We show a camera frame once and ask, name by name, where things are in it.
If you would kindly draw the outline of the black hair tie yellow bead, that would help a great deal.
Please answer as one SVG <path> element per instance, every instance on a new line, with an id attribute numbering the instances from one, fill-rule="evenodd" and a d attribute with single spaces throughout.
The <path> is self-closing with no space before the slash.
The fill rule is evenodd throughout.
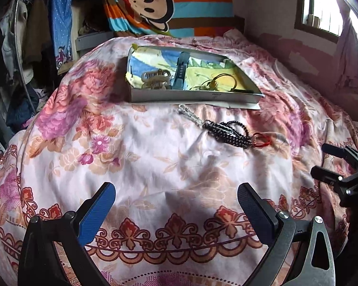
<path id="1" fill-rule="evenodd" d="M 216 75 L 205 84 L 205 87 L 217 92 L 254 93 L 252 89 L 248 89 L 236 76 L 227 73 Z"/>

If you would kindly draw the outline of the silver hair clip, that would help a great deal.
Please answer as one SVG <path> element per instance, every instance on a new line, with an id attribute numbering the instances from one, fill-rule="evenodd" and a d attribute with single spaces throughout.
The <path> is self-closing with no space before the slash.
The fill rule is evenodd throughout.
<path id="1" fill-rule="evenodd" d="M 204 121 L 202 119 L 200 119 L 193 111 L 191 111 L 185 104 L 179 104 L 178 112 L 181 115 L 184 115 L 185 117 L 187 117 L 187 119 L 191 120 L 193 123 L 195 123 L 199 127 L 203 126 Z"/>

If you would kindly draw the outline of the light blue smart watch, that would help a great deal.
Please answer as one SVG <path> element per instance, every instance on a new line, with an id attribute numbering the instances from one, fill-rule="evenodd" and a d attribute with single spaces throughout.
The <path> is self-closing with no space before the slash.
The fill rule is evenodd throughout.
<path id="1" fill-rule="evenodd" d="M 185 72 L 189 63 L 190 53 L 181 52 L 176 66 L 174 81 L 172 84 L 173 90 L 182 90 L 184 88 Z"/>

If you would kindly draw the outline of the beige hair claw clip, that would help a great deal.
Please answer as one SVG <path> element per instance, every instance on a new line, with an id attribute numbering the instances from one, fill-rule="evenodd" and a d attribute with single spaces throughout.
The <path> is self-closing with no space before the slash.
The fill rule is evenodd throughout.
<path id="1" fill-rule="evenodd" d="M 142 73 L 142 89 L 166 90 L 171 88 L 171 73 L 168 70 L 154 70 Z"/>

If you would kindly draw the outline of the pink window curtain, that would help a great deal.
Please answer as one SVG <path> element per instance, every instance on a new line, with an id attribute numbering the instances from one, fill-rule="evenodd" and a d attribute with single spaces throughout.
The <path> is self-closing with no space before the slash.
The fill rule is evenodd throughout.
<path id="1" fill-rule="evenodd" d="M 343 28 L 337 42 L 336 87 L 358 89 L 358 36 L 350 18 L 350 7 L 345 0 L 336 0 L 343 20 Z"/>

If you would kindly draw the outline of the floral pink bed quilt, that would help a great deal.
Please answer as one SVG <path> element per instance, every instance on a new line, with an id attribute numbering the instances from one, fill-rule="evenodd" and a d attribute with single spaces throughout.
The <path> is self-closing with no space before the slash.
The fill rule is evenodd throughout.
<path id="1" fill-rule="evenodd" d="M 137 45 L 229 57 L 259 87 L 259 110 L 193 105 L 202 119 L 237 120 L 270 137 L 247 150 L 219 143 L 173 105 L 125 101 L 126 57 Z M 347 236 L 338 196 L 313 180 L 331 143 L 358 150 L 358 122 L 239 31 L 223 37 L 118 37 L 83 56 L 0 161 L 0 276 L 16 285 L 26 226 L 76 210 L 106 181 L 116 202 L 87 251 L 111 285 L 241 285 L 266 247 L 237 202 L 250 183 L 297 220 L 320 215 L 334 250 Z"/>

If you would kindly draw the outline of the window with bars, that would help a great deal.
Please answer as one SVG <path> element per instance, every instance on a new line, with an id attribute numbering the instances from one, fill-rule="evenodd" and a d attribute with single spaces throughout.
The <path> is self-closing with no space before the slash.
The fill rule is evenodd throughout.
<path id="1" fill-rule="evenodd" d="M 343 31 L 337 0 L 297 0 L 294 28 L 337 43 Z"/>

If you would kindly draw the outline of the coloured dinosaur drawing paper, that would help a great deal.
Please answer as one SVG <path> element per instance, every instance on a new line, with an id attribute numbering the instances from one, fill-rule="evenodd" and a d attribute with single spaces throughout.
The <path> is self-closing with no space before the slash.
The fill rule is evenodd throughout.
<path id="1" fill-rule="evenodd" d="M 125 78 L 140 89 L 254 92 L 230 58 L 180 47 L 132 45 Z"/>

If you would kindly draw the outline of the grey tray box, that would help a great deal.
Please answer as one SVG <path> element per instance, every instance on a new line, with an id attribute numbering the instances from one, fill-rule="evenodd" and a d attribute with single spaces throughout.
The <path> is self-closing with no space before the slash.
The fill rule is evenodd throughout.
<path id="1" fill-rule="evenodd" d="M 260 89 L 250 79 L 250 87 L 254 90 L 254 93 L 233 93 L 233 92 L 217 92 L 217 91 L 203 91 L 203 90 L 152 90 L 152 89 L 140 89 L 132 88 L 131 101 L 135 103 L 144 102 L 176 102 L 183 101 L 186 103 L 191 102 L 226 102 L 229 106 L 232 104 L 242 105 L 246 103 L 256 104 L 264 97 Z"/>

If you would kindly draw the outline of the grey shelf board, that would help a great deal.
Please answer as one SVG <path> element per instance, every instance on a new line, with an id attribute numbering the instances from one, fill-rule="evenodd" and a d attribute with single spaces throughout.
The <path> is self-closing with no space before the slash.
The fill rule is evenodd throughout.
<path id="1" fill-rule="evenodd" d="M 113 32 L 95 32 L 78 36 L 75 40 L 75 48 L 77 52 L 83 50 L 91 50 L 98 45 L 112 39 L 114 37 Z"/>

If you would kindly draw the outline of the striped monkey blanket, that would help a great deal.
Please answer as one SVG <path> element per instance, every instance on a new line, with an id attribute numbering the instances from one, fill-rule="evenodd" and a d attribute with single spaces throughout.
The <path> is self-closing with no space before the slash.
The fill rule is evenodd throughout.
<path id="1" fill-rule="evenodd" d="M 232 0 L 103 0 L 117 36 L 222 36 L 235 26 Z"/>

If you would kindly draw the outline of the hanging clothes on rack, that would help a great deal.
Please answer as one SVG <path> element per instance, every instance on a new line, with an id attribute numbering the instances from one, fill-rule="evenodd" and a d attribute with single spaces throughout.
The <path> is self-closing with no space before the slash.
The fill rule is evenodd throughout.
<path id="1" fill-rule="evenodd" d="M 12 132 L 25 129 L 35 115 L 21 84 L 14 39 L 15 0 L 0 15 L 0 50 L 4 83 L 0 87 L 0 113 Z M 52 39 L 44 0 L 20 0 L 17 32 L 27 89 L 36 112 L 40 112 L 54 88 Z"/>

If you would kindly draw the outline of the blue dotted hanging curtain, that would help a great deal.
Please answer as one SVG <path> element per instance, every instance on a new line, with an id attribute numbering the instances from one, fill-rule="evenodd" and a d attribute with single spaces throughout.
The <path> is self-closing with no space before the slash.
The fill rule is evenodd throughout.
<path id="1" fill-rule="evenodd" d="M 72 55 L 72 1 L 48 0 L 50 26 L 56 69 L 73 61 Z"/>

